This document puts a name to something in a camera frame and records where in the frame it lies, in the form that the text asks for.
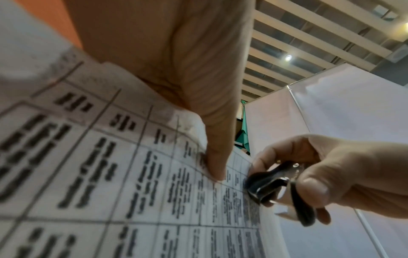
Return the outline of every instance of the ceiling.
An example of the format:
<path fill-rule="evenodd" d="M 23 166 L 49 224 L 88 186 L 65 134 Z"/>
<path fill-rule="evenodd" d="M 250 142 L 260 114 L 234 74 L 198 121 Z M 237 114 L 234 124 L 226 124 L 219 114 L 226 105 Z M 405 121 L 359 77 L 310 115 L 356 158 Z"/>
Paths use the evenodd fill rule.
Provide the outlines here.
<path fill-rule="evenodd" d="M 371 71 L 408 39 L 407 0 L 263 0 L 254 18 L 245 101 L 343 62 Z"/>

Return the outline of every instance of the ceiling light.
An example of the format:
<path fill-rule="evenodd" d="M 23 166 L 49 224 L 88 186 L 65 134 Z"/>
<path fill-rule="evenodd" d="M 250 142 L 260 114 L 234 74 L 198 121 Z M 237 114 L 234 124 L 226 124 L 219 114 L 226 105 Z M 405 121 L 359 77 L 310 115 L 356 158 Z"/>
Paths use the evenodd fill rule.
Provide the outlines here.
<path fill-rule="evenodd" d="M 292 55 L 287 55 L 287 56 L 285 57 L 285 61 L 286 61 L 286 62 L 289 62 L 290 60 L 292 60 Z"/>

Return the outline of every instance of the green fabric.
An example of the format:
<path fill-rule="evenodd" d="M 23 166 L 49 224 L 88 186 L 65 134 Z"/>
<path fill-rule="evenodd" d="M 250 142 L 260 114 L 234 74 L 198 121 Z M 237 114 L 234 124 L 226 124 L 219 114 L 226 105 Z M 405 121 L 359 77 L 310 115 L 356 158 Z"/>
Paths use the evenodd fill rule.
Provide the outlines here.
<path fill-rule="evenodd" d="M 245 116 L 245 106 L 243 107 L 243 112 L 242 112 L 242 129 L 241 129 L 241 134 L 237 138 L 237 142 L 242 143 L 245 147 L 245 149 L 249 152 L 251 150 L 249 149 L 249 142 L 248 142 L 248 129 L 247 129 L 247 118 Z"/>

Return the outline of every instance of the hand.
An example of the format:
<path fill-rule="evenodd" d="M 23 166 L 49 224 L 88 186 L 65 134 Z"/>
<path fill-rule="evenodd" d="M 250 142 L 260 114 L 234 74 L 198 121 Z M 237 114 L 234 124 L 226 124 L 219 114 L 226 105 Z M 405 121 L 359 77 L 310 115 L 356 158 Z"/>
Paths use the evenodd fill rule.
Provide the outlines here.
<path fill-rule="evenodd" d="M 207 167 L 225 178 L 255 0 L 18 0 L 100 62 L 115 63 L 206 126 Z"/>
<path fill-rule="evenodd" d="M 297 136 L 266 147 L 249 174 L 266 171 L 277 160 L 313 164 L 299 176 L 296 190 L 320 208 L 323 223 L 330 217 L 321 208 L 330 203 L 408 218 L 408 145 Z"/>

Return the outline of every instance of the spotlight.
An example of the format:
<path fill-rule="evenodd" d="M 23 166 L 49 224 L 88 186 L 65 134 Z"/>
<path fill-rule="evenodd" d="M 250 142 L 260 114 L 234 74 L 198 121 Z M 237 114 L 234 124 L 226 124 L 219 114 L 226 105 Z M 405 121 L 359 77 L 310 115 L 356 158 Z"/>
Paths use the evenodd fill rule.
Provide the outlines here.
<path fill-rule="evenodd" d="M 285 61 L 286 61 L 286 62 L 289 62 L 290 60 L 292 60 L 292 55 L 287 55 L 287 56 L 285 57 Z"/>

